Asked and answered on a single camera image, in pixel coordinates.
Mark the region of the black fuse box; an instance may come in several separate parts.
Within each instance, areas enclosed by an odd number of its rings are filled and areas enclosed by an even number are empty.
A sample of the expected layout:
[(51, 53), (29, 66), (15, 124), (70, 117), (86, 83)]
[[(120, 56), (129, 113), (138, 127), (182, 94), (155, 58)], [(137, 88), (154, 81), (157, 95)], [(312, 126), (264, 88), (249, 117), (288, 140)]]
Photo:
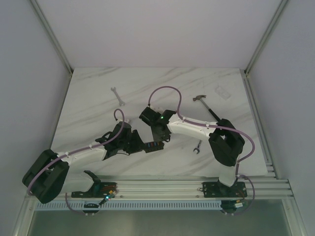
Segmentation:
[(148, 142), (148, 143), (144, 143), (144, 151), (146, 153), (162, 150), (163, 148), (164, 148), (164, 143), (163, 142)]

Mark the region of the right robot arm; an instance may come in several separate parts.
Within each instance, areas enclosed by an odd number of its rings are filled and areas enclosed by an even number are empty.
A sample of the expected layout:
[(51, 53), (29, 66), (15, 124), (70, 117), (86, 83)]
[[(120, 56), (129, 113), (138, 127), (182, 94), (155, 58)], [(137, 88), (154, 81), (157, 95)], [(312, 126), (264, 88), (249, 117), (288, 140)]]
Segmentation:
[(235, 191), (236, 163), (245, 140), (234, 131), (230, 121), (206, 122), (189, 119), (172, 110), (163, 113), (146, 107), (139, 118), (150, 126), (155, 142), (169, 141), (172, 134), (186, 135), (208, 142), (214, 158), (220, 163), (218, 191), (229, 196)]

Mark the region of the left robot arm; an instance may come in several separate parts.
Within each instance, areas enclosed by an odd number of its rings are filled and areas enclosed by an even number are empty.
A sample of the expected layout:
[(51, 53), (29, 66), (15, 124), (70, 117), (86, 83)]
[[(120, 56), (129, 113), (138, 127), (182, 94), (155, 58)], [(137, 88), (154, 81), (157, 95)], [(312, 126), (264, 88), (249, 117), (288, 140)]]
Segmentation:
[(116, 154), (131, 155), (146, 151), (149, 147), (141, 140), (137, 130), (120, 121), (113, 131), (105, 133), (87, 147), (62, 153), (44, 150), (23, 176), (22, 183), (27, 187), (28, 194), (43, 204), (68, 193), (79, 197), (102, 197), (106, 187), (88, 169), (88, 165)]

